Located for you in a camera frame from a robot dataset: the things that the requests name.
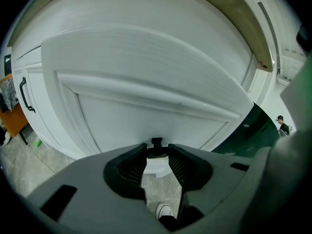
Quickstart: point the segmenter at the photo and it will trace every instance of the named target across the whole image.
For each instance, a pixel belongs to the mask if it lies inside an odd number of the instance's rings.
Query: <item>tiled floor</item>
[[[17,135],[4,147],[0,147],[1,166],[12,188],[24,197],[55,173],[74,162],[70,157],[53,149],[49,150],[43,143],[33,145],[36,133],[27,126],[23,134],[28,145]],[[155,175],[143,175],[142,188],[145,189],[147,208],[156,213],[160,203],[168,203],[177,217],[181,186],[173,173],[162,178]]]

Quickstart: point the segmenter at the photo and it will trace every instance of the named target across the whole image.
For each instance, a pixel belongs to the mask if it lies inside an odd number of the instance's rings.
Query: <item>shoe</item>
[[[5,140],[4,140],[3,144],[2,144],[2,146],[5,146],[7,143],[9,143],[11,135],[10,135],[9,132],[5,132],[4,137],[5,137]]]
[[[162,216],[173,216],[170,205],[161,203],[156,210],[156,217],[159,220]]]

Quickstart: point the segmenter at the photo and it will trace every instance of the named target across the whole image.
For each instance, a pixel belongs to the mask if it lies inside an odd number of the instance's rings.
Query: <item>door handle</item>
[[[21,81],[21,83],[20,83],[20,85],[19,85],[21,97],[23,98],[24,104],[25,104],[25,106],[27,107],[27,109],[28,109],[29,111],[34,111],[34,112],[36,112],[35,109],[34,109],[32,106],[28,106],[28,104],[27,104],[27,101],[26,101],[26,98],[25,98],[25,95],[24,95],[24,91],[23,91],[23,85],[25,85],[25,84],[26,84],[26,78],[23,77],[23,80]]]

